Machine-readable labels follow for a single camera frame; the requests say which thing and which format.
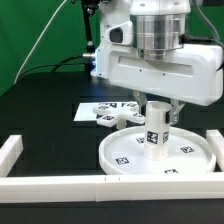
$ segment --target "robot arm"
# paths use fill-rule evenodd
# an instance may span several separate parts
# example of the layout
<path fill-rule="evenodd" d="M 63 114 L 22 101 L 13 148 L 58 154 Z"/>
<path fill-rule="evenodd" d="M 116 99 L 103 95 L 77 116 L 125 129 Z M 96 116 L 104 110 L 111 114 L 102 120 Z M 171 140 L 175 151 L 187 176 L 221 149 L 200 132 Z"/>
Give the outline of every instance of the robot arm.
<path fill-rule="evenodd" d="M 100 3 L 101 44 L 92 75 L 112 85 L 203 106 L 223 92 L 218 46 L 182 44 L 188 0 Z"/>

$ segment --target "metal cylinder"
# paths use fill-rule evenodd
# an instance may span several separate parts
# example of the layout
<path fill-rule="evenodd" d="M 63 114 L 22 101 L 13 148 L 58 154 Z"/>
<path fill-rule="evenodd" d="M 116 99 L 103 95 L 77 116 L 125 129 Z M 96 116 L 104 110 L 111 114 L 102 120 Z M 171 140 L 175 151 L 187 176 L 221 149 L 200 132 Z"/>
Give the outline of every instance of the metal cylinder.
<path fill-rule="evenodd" d="M 134 41 L 139 57 L 164 60 L 166 51 L 181 48 L 179 37 L 185 32 L 185 14 L 131 16 Z"/>

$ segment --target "white block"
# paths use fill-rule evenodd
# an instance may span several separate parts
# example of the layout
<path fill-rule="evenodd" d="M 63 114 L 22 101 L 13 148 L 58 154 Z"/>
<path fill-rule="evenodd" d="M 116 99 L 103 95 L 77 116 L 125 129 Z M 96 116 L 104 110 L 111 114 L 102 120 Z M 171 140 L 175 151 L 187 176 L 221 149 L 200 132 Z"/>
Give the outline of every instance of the white block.
<path fill-rule="evenodd" d="M 21 135 L 11 135 L 0 149 L 0 177 L 6 177 L 23 151 Z"/>

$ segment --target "black cable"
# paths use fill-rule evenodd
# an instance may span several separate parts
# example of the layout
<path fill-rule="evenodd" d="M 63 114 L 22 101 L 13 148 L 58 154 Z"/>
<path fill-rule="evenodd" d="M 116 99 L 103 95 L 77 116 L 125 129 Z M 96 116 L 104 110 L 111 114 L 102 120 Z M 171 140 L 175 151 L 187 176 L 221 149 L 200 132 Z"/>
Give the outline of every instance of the black cable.
<path fill-rule="evenodd" d="M 202 21 L 209 27 L 211 30 L 214 39 L 220 40 L 220 36 L 218 31 L 216 30 L 215 26 L 211 23 L 211 21 L 205 16 L 205 14 L 201 11 L 200 7 L 197 4 L 196 0 L 192 0 L 193 6 L 195 11 L 197 12 L 198 16 L 202 19 Z"/>
<path fill-rule="evenodd" d="M 59 62 L 59 64 L 57 66 L 55 66 L 51 70 L 51 72 L 56 72 L 61 66 L 63 66 L 63 64 L 65 64 L 67 62 L 70 62 L 70 61 L 73 61 L 73 60 L 76 60 L 76 59 L 81 59 L 81 58 L 83 58 L 83 56 L 72 56 L 72 57 L 66 58 L 63 61 Z"/>
<path fill-rule="evenodd" d="M 18 78 L 15 82 L 15 84 L 25 75 L 27 74 L 28 72 L 32 71 L 32 70 L 35 70 L 35 69 L 38 69 L 38 68 L 45 68 L 45 67 L 53 67 L 53 66 L 71 66 L 71 65 L 84 65 L 84 63 L 77 63 L 77 64 L 46 64 L 46 65 L 39 65 L 39 66 L 35 66 L 35 67 L 32 67 L 32 68 L 29 68 L 27 69 L 26 71 L 20 73 L 18 75 Z"/>
<path fill-rule="evenodd" d="M 180 42 L 181 43 L 190 43 L 190 44 L 201 44 L 201 43 L 205 43 L 205 44 L 211 44 L 211 43 L 216 43 L 218 46 L 220 46 L 223 50 L 223 62 L 220 65 L 220 67 L 217 69 L 217 71 L 219 71 L 220 69 L 224 68 L 224 44 L 214 38 L 211 37 L 200 37 L 200 36 L 192 36 L 192 35 L 182 35 L 180 37 Z"/>

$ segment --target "white robot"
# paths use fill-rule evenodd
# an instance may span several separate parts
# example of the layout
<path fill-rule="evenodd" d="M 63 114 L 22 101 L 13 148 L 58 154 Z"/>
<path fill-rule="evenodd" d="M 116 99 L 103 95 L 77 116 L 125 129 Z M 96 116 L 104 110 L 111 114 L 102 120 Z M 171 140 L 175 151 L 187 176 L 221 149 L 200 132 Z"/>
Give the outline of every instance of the white robot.
<path fill-rule="evenodd" d="M 102 1 L 101 44 L 91 75 L 133 89 L 137 104 L 120 111 L 98 106 L 98 124 L 125 127 L 130 120 L 145 126 L 120 130 L 100 145 L 100 164 L 107 174 L 179 174 L 209 172 L 216 158 L 207 141 L 181 129 L 184 103 L 208 106 L 223 92 L 223 50 L 219 46 L 183 44 L 188 0 Z M 149 103 L 144 93 L 168 97 Z M 146 116 L 138 113 L 147 105 Z"/>

